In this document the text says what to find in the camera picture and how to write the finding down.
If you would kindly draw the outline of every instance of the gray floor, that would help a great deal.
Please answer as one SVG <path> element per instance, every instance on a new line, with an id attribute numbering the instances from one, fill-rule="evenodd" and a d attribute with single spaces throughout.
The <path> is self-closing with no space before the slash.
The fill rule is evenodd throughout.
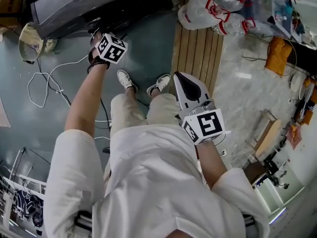
<path id="1" fill-rule="evenodd" d="M 225 36 L 221 64 L 218 71 L 216 86 L 213 92 L 215 104 L 221 109 L 227 134 L 222 143 L 217 146 L 219 152 L 226 150 L 223 159 L 228 166 L 243 167 L 253 148 L 245 140 L 255 142 L 259 139 L 267 125 L 267 119 L 261 119 L 261 111 L 270 110 L 273 115 L 282 119 L 285 126 L 291 119 L 295 104 L 290 99 L 297 99 L 298 93 L 292 93 L 289 87 L 289 77 L 280 77 L 272 71 L 264 69 L 265 61 L 248 61 L 242 56 L 252 58 L 267 57 L 268 44 L 250 36 Z M 294 68 L 286 67 L 284 75 L 290 74 Z M 224 136 L 215 139 L 219 143 Z M 260 160 L 271 153 L 273 147 L 283 137 L 277 137 L 275 142 Z"/>
<path id="2" fill-rule="evenodd" d="M 111 99 L 123 92 L 116 77 L 118 69 L 124 68 L 129 72 L 139 86 L 140 92 L 145 92 L 159 75 L 170 73 L 175 23 L 176 16 L 173 13 L 163 13 L 142 20 L 126 32 L 128 52 L 118 65 L 110 67 L 104 82 L 103 100 L 109 119 Z M 42 71 L 51 72 L 59 64 L 80 60 L 90 50 L 89 40 L 90 36 L 86 33 L 73 34 L 60 40 L 52 53 L 41 57 Z M 3 159 L 1 165 L 9 168 L 12 167 L 16 154 L 22 147 L 32 149 L 51 161 L 55 140 L 63 132 L 69 109 L 65 100 L 53 91 L 49 92 L 44 108 L 30 102 L 27 85 L 39 68 L 37 64 L 29 65 L 22 61 L 17 43 L 18 38 L 13 33 L 6 33 L 4 41 L 0 43 L 0 96 L 12 127 L 0 127 L 0 159 Z M 53 74 L 70 101 L 86 76 L 87 66 L 88 62 L 85 59 L 79 64 L 62 66 Z M 43 104 L 45 89 L 44 78 L 37 75 L 30 85 L 34 102 Z M 140 93 L 138 98 L 149 103 L 146 94 Z M 144 112 L 147 111 L 142 105 L 141 108 Z M 97 119 L 106 119 L 101 108 Z M 105 122 L 98 122 L 96 125 L 106 127 Z M 98 136 L 109 137 L 109 132 L 106 129 L 96 129 L 95 137 Z M 108 155 L 102 153 L 102 149 L 109 146 L 109 141 L 103 138 L 96 139 L 96 146 L 100 152 L 102 166 L 105 167 Z M 23 155 L 18 172 L 26 174 L 30 167 L 33 167 L 30 177 L 46 181 L 49 165 L 31 151 L 27 151 Z"/>

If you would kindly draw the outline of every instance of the cardboard box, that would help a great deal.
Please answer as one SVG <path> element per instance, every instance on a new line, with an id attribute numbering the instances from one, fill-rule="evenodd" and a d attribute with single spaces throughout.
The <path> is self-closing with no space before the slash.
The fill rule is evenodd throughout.
<path id="1" fill-rule="evenodd" d="M 3 26 L 16 28 L 19 23 L 21 6 L 22 0 L 0 0 L 0 34 L 8 31 Z"/>

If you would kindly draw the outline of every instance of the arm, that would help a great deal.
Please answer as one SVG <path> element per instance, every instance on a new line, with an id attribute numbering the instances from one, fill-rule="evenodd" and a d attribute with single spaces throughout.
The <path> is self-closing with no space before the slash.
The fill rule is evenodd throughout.
<path id="1" fill-rule="evenodd" d="M 208 142 L 197 146 L 197 153 L 202 167 L 203 175 L 210 189 L 227 172 L 222 159 L 214 145 Z"/>
<path id="2" fill-rule="evenodd" d="M 99 110 L 102 84 L 108 65 L 95 65 L 77 92 L 69 109 L 65 131 L 82 130 L 92 137 L 95 134 L 95 119 Z"/>
<path id="3" fill-rule="evenodd" d="M 197 146 L 203 175 L 210 189 L 227 203 L 237 207 L 242 214 L 256 220 L 259 237 L 268 237 L 269 225 L 266 213 L 241 169 L 227 171 L 214 143 Z"/>
<path id="4" fill-rule="evenodd" d="M 93 135 L 106 64 L 95 65 L 81 85 L 56 140 L 44 205 L 48 237 L 67 237 L 78 211 L 92 211 L 104 195 L 103 170 Z"/>

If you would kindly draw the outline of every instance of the sleeve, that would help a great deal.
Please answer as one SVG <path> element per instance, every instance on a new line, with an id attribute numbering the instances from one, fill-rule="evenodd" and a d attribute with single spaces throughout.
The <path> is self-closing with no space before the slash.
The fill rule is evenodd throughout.
<path id="1" fill-rule="evenodd" d="M 268 237 L 267 214 L 242 169 L 230 169 L 224 173 L 212 187 L 212 191 L 229 204 L 236 206 L 242 214 L 253 216 L 257 222 L 260 237 Z"/>
<path id="2" fill-rule="evenodd" d="M 49 238 L 66 237 L 78 211 L 92 211 L 104 195 L 103 171 L 94 139 L 68 130 L 56 140 L 44 200 Z"/>

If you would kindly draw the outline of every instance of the wrist strap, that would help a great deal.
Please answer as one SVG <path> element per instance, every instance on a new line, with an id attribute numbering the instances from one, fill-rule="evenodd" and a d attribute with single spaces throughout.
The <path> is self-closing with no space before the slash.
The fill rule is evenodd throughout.
<path id="1" fill-rule="evenodd" d="M 107 69 L 110 67 L 110 62 L 109 61 L 106 61 L 106 60 L 103 60 L 101 59 L 99 56 L 93 58 L 93 59 L 88 59 L 90 65 L 88 66 L 87 68 L 87 73 L 90 72 L 91 68 L 94 67 L 95 65 L 97 64 L 106 64 L 108 65 Z"/>

